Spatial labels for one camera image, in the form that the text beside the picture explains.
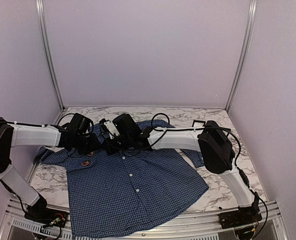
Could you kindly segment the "blue checked button shirt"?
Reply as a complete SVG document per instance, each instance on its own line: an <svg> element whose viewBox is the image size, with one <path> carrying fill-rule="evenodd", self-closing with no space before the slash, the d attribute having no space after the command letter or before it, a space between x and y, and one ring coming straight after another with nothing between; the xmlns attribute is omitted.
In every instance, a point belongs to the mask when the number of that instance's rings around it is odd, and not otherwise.
<svg viewBox="0 0 296 240"><path fill-rule="evenodd" d="M90 234L125 233L131 228L155 228L186 211L208 190L198 174L202 155L193 150L160 149L93 156L75 150L53 151L41 147L35 159L64 167L69 211L76 232L82 233L82 218L92 216Z"/></svg>

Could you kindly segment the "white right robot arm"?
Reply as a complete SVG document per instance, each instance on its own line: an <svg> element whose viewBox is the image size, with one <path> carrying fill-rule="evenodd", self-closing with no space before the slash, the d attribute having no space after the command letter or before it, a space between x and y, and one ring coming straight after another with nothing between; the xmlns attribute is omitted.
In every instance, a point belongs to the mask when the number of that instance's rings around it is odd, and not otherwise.
<svg viewBox="0 0 296 240"><path fill-rule="evenodd" d="M100 121L108 152L152 151L160 149L192 150L201 153L206 169L221 177L236 199L239 210L235 219L246 224L255 216L258 197L250 189L246 174L237 166L239 156L229 139L231 130L213 121L202 121L202 126L169 128L150 125L140 129L129 114L114 120Z"/></svg>

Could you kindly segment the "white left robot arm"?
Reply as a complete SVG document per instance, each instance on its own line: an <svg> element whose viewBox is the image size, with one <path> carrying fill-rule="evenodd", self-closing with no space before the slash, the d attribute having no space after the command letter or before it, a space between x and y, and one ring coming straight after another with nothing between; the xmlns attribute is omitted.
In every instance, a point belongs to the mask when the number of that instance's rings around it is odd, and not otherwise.
<svg viewBox="0 0 296 240"><path fill-rule="evenodd" d="M7 121L0 116L0 181L28 206L32 215L41 223L51 219L51 211L44 206L44 198L27 182L16 164L21 150L28 150L24 162L32 161L39 147L64 148L80 155L90 154L100 148L100 141L93 133L94 124L89 118L74 114L63 125L32 124Z"/></svg>

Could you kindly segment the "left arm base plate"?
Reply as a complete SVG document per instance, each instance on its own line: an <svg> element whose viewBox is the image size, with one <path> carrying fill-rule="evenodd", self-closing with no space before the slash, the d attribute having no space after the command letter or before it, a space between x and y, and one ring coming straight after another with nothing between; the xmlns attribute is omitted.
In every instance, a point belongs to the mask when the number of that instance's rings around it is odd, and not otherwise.
<svg viewBox="0 0 296 240"><path fill-rule="evenodd" d="M43 212L35 213L31 209L27 210L24 217L28 220L41 223L45 225L45 228L50 226L56 226L63 228L66 225L68 212L56 210L52 208L46 208Z"/></svg>

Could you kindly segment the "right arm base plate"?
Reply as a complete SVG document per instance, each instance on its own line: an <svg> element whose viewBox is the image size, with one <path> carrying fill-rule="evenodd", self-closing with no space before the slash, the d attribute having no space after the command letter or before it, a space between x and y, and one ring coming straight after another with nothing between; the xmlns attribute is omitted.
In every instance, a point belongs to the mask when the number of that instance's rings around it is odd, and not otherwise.
<svg viewBox="0 0 296 240"><path fill-rule="evenodd" d="M259 199L255 198L251 206L238 207L237 210L223 212L218 215L222 229L235 228L261 221Z"/></svg>

